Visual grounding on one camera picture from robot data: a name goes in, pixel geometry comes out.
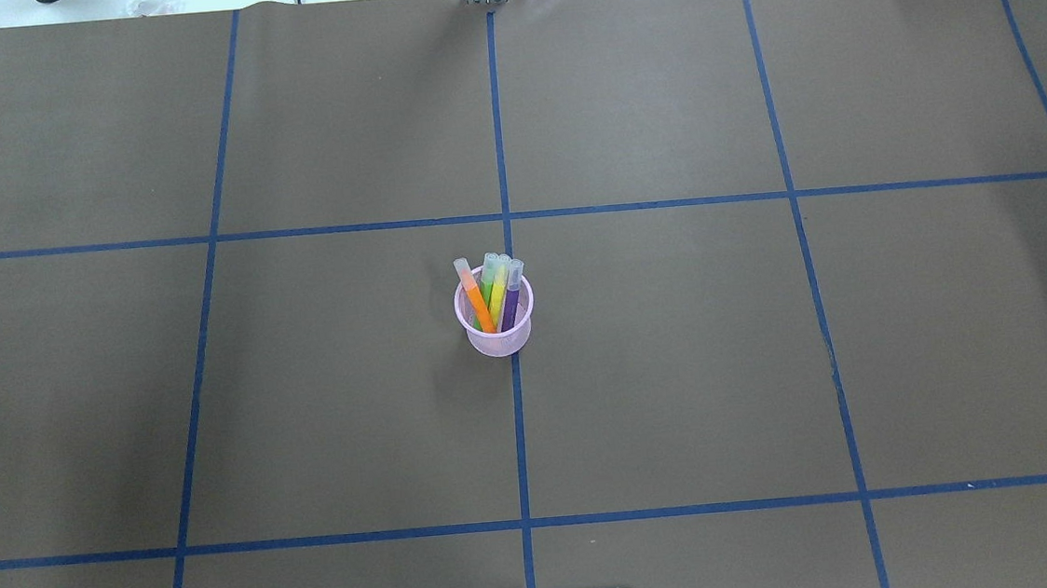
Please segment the yellow marker pen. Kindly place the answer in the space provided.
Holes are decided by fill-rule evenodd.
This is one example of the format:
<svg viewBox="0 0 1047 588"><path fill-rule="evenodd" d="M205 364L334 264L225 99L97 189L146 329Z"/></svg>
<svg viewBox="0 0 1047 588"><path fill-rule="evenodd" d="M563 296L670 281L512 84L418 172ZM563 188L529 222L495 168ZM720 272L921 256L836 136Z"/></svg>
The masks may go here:
<svg viewBox="0 0 1047 588"><path fill-rule="evenodd" d="M506 304L507 282L509 282L511 257L507 253L498 255L494 262L495 271L489 285L489 313L492 316L494 332L502 332L503 308Z"/></svg>

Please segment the purple marker pen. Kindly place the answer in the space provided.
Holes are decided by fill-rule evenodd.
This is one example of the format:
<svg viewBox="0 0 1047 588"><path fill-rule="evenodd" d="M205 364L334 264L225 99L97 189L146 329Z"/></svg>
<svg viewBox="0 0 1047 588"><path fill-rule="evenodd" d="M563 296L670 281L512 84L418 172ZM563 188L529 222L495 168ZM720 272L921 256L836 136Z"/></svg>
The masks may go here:
<svg viewBox="0 0 1047 588"><path fill-rule="evenodd" d="M509 331L515 327L517 320L517 307L519 306L520 285L524 279L524 261L509 261L506 270L505 295L502 299L502 331Z"/></svg>

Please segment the green marker pen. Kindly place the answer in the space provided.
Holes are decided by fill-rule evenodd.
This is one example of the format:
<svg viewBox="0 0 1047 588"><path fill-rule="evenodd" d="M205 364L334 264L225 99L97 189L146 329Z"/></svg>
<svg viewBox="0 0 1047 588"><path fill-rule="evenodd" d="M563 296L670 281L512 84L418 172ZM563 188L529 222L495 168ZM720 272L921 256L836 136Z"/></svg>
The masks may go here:
<svg viewBox="0 0 1047 588"><path fill-rule="evenodd" d="M494 284L496 284L496 273L499 267L500 257L496 253L486 253L483 256L483 263L480 273L480 290L482 292L483 302L487 308L491 308L491 294L493 293Z"/></svg>

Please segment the orange marker pen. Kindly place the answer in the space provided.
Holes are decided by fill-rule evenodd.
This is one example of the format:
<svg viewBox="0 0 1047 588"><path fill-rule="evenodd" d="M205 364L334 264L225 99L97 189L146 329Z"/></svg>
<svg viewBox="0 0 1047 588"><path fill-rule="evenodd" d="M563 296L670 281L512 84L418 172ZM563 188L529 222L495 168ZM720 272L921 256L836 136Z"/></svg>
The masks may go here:
<svg viewBox="0 0 1047 588"><path fill-rule="evenodd" d="M473 268L469 266L469 261L466 257L456 258L453 261L453 266L456 269L460 287L462 287L464 294L467 294L470 310L472 310L473 318L480 331L486 335L496 334L496 324L493 321L489 306L486 306L486 301L483 298L478 279L473 273Z"/></svg>

